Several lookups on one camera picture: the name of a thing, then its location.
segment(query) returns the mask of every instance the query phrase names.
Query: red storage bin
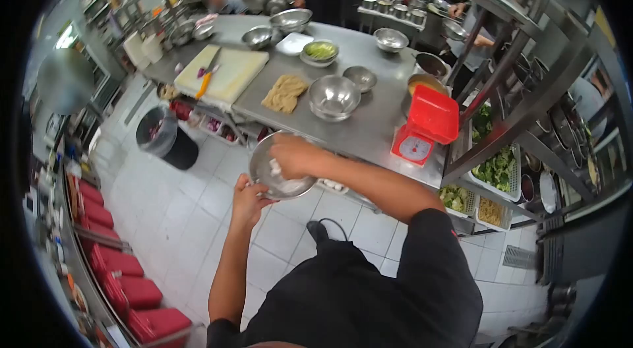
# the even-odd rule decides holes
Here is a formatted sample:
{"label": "red storage bin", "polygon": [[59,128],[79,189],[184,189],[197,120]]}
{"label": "red storage bin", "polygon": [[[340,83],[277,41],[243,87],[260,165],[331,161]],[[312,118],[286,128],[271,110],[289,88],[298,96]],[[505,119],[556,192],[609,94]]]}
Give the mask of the red storage bin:
{"label": "red storage bin", "polygon": [[147,278],[108,273],[101,285],[110,304],[123,319],[126,319],[130,309],[157,308],[163,299],[154,281]]}
{"label": "red storage bin", "polygon": [[[91,232],[95,232],[97,234],[105,235],[106,237],[110,237],[115,240],[121,240],[118,234],[107,227],[99,225],[99,223],[91,222],[87,217],[82,218],[81,226],[86,230],[90,230]],[[82,238],[81,243],[86,254],[92,253],[92,248],[96,245],[94,241],[88,238]]]}
{"label": "red storage bin", "polygon": [[[141,344],[149,344],[191,326],[191,321],[175,308],[130,310],[127,326]],[[188,336],[156,345],[161,348],[182,348]]]}
{"label": "red storage bin", "polygon": [[92,202],[103,206],[103,196],[98,189],[96,189],[83,179],[77,180],[77,186],[84,198],[89,198]]}
{"label": "red storage bin", "polygon": [[82,205],[83,217],[89,218],[91,221],[99,223],[99,225],[104,227],[114,228],[115,221],[112,219],[112,214],[108,210],[83,195]]}
{"label": "red storage bin", "polygon": [[143,267],[131,254],[94,244],[90,254],[92,271],[102,279],[107,273],[120,272],[125,276],[143,276]]}

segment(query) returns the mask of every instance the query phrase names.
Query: shoe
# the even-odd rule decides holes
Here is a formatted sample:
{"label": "shoe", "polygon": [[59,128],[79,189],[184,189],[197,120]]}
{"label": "shoe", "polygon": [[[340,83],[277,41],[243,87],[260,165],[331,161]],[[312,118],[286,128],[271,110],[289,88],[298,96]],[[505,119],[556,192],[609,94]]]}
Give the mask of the shoe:
{"label": "shoe", "polygon": [[330,238],[327,234],[327,229],[320,221],[311,220],[306,224],[306,228],[317,245]]}

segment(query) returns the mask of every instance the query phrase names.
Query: red scale lid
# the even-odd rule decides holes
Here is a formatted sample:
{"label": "red scale lid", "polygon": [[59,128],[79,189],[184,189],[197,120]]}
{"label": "red scale lid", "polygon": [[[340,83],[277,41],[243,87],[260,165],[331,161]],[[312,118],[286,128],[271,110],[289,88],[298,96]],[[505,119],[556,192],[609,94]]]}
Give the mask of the red scale lid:
{"label": "red scale lid", "polygon": [[407,128],[447,145],[457,139],[460,109],[455,99],[419,85],[413,92]]}

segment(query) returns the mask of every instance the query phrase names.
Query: knife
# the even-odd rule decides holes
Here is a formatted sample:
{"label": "knife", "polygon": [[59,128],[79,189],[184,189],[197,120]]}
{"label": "knife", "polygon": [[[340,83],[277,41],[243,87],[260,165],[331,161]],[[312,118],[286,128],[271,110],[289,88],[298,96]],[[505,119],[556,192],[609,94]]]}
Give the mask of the knife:
{"label": "knife", "polygon": [[204,71],[204,76],[202,77],[202,85],[200,86],[200,91],[198,91],[196,94],[196,99],[200,99],[204,95],[204,93],[206,92],[206,88],[209,86],[211,75],[218,71],[220,65],[217,62],[218,58],[220,57],[221,50],[222,48],[220,47],[218,51],[215,52],[215,55],[211,59],[209,66],[206,68],[206,71]]}

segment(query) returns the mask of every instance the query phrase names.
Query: noodles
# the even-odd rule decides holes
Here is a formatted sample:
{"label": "noodles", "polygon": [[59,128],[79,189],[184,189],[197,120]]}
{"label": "noodles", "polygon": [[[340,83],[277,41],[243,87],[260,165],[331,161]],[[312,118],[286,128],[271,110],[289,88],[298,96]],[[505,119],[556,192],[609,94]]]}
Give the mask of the noodles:
{"label": "noodles", "polygon": [[501,206],[487,198],[482,198],[479,201],[479,220],[501,226]]}

